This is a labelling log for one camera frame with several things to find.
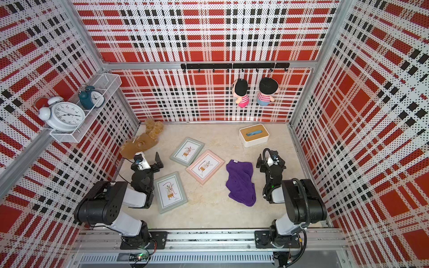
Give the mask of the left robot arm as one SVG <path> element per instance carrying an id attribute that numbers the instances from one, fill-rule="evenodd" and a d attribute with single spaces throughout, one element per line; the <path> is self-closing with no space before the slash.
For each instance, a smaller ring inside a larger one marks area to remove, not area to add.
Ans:
<path id="1" fill-rule="evenodd" d="M 151 233 L 147 223 L 137 220 L 122 210 L 149 209 L 155 197 L 154 174 L 164 164 L 158 153 L 155 163 L 149 164 L 142 152 L 134 155 L 131 182 L 97 182 L 79 202 L 74 218 L 94 229 L 109 229 L 120 234 L 122 250 L 162 250 L 167 232 Z"/>

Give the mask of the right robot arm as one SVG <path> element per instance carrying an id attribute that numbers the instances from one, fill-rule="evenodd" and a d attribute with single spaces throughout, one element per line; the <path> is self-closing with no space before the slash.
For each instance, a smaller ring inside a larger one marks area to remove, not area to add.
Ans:
<path id="1" fill-rule="evenodd" d="M 257 161 L 257 169 L 265 174 L 263 198 L 270 204 L 284 204 L 286 213 L 273 220 L 269 230 L 255 232 L 258 249 L 298 249 L 299 237 L 311 225 L 324 221 L 326 207 L 310 179 L 283 179 L 286 162 L 277 151 L 265 148 Z"/>

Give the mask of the purple cloth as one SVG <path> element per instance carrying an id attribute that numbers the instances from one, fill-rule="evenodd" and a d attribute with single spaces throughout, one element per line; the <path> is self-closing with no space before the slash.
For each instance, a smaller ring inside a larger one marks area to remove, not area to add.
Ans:
<path id="1" fill-rule="evenodd" d="M 234 201 L 252 207 L 257 201 L 255 185 L 252 182 L 252 163 L 230 160 L 226 165 L 229 178 L 226 187 L 229 197 Z"/>

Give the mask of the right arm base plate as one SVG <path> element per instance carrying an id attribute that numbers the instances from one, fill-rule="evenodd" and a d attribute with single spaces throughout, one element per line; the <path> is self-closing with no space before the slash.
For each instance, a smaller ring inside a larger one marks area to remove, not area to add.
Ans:
<path id="1" fill-rule="evenodd" d="M 257 249 L 299 249 L 301 242 L 297 235 L 281 236 L 269 230 L 255 231 Z"/>

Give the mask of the pink picture frame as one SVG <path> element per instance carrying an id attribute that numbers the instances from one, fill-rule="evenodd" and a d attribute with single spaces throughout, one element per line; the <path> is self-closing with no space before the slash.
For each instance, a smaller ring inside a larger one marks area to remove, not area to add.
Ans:
<path id="1" fill-rule="evenodd" d="M 186 171 L 201 185 L 206 184 L 225 163 L 211 150 L 206 150 Z"/>

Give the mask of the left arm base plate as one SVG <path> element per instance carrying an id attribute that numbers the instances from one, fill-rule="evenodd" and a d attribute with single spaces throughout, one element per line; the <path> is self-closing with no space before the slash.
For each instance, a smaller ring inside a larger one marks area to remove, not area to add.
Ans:
<path id="1" fill-rule="evenodd" d="M 149 231 L 135 237 L 121 237 L 121 250 L 163 250 L 165 249 L 168 232 Z"/>

